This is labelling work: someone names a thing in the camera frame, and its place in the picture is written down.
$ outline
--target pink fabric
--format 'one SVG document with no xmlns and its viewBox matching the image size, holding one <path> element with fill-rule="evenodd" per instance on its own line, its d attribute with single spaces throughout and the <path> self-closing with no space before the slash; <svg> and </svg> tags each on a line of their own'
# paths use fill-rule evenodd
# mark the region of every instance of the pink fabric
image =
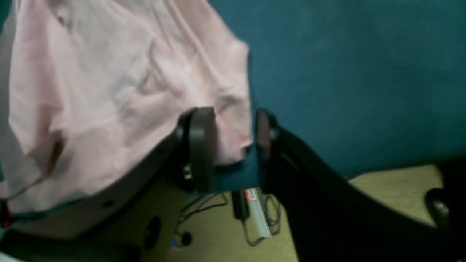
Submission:
<svg viewBox="0 0 466 262">
<path fill-rule="evenodd" d="M 91 195 L 194 106 L 215 108 L 216 163 L 242 160 L 251 143 L 247 53 L 204 0 L 22 1 L 9 124 L 36 161 L 34 172 L 6 172 L 0 195 L 29 186 L 12 183 L 17 176 L 39 183 L 8 201 L 13 212 Z"/>
</svg>

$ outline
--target beige carpet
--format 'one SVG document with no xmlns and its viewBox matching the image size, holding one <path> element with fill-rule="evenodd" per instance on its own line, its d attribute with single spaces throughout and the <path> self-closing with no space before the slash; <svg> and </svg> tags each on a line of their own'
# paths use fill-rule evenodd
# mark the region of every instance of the beige carpet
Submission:
<svg viewBox="0 0 466 262">
<path fill-rule="evenodd" d="M 441 180 L 437 169 L 429 165 L 368 173 L 353 179 L 351 184 L 386 205 L 431 224 L 423 197 L 427 190 L 440 187 Z M 211 203 L 221 201 L 217 197 Z M 251 238 L 255 239 L 253 221 L 249 221 L 248 228 Z M 246 244 L 241 223 L 233 218 L 231 206 L 196 214 L 180 227 L 180 231 L 192 233 L 192 245 L 171 250 L 167 257 L 169 262 L 297 261 L 285 214 L 281 234 L 266 239 L 255 248 Z"/>
</svg>

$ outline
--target round hole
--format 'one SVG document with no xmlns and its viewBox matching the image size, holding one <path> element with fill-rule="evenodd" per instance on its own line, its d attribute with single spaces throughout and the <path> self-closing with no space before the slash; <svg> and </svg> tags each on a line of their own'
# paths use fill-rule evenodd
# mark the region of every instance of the round hole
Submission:
<svg viewBox="0 0 466 262">
<path fill-rule="evenodd" d="M 146 249 L 152 248 L 157 242 L 158 235 L 160 234 L 161 221 L 158 216 L 151 219 L 147 225 L 145 236 L 144 236 L 144 246 Z"/>
<path fill-rule="evenodd" d="M 102 207 L 103 208 L 108 208 L 108 207 L 113 206 L 113 204 L 115 204 L 115 200 L 110 199 L 110 200 L 107 200 L 104 203 L 102 203 Z"/>
</svg>

